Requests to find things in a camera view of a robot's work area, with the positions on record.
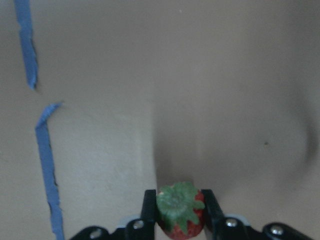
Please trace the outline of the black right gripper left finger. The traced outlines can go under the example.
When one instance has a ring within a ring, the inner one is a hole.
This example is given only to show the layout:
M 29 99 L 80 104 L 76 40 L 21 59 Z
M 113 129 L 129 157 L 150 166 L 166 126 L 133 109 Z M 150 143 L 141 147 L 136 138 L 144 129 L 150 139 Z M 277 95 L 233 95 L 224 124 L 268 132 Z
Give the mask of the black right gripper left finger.
M 141 240 L 155 239 L 155 223 L 157 220 L 156 190 L 149 189 L 144 192 L 140 219 L 143 221 Z

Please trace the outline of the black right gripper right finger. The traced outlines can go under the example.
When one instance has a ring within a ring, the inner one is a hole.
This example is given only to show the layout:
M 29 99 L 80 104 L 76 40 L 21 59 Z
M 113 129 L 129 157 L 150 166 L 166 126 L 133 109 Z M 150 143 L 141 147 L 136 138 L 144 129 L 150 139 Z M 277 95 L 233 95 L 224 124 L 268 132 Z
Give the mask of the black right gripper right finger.
M 204 217 L 204 233 L 207 240 L 221 240 L 224 233 L 225 215 L 218 203 L 218 200 L 211 189 L 202 189 L 204 196 L 205 209 Z

